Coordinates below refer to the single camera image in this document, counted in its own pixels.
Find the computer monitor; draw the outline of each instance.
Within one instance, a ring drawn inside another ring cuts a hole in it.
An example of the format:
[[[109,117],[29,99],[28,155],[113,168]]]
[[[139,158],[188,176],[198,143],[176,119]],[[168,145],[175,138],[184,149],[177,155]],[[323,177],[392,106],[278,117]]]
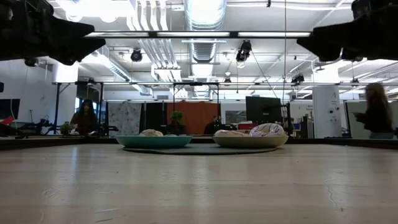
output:
[[[0,100],[0,119],[6,119],[12,116],[12,114],[14,114],[15,119],[18,119],[20,101],[21,101],[20,99]]]
[[[246,97],[246,118],[257,124],[282,122],[282,105],[279,98]]]

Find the teal bowl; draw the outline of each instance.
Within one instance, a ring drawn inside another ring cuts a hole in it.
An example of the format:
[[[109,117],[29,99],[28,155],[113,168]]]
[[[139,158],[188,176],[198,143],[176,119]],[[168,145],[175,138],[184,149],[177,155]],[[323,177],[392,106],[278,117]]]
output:
[[[133,149],[180,148],[186,146],[192,136],[116,136],[120,145]]]

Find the table surface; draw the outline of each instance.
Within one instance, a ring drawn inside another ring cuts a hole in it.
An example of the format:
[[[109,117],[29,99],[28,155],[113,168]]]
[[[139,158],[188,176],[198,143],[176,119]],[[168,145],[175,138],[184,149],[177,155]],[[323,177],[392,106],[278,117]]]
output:
[[[285,145],[238,156],[115,144],[0,151],[0,223],[396,223],[398,152]]]

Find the person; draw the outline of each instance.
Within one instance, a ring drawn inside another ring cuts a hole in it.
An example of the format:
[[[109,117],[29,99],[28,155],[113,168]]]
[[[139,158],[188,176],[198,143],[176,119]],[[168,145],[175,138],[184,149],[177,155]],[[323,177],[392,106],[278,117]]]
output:
[[[214,135],[214,133],[216,133],[220,129],[220,127],[216,125],[220,123],[220,117],[218,118],[219,120],[217,120],[217,116],[214,116],[213,120],[206,125],[205,134]]]
[[[354,113],[356,120],[364,123],[371,132],[370,139],[392,139],[392,111],[384,88],[380,83],[371,83],[365,89],[368,107],[365,113]]]
[[[70,124],[75,127],[76,135],[86,136],[97,131],[98,122],[91,100],[84,100],[79,111],[73,115]]]

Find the ductwork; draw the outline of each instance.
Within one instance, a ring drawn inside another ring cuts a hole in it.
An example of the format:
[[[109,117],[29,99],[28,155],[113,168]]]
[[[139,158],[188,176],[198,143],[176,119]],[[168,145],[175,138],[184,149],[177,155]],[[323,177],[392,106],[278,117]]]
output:
[[[188,30],[211,31],[221,30],[224,24],[226,12],[226,0],[185,0],[185,23]],[[196,77],[210,77],[213,72],[213,65],[216,55],[217,44],[190,44],[192,62],[207,63],[202,65],[192,65],[192,73]],[[194,88],[196,96],[205,96],[203,88]]]

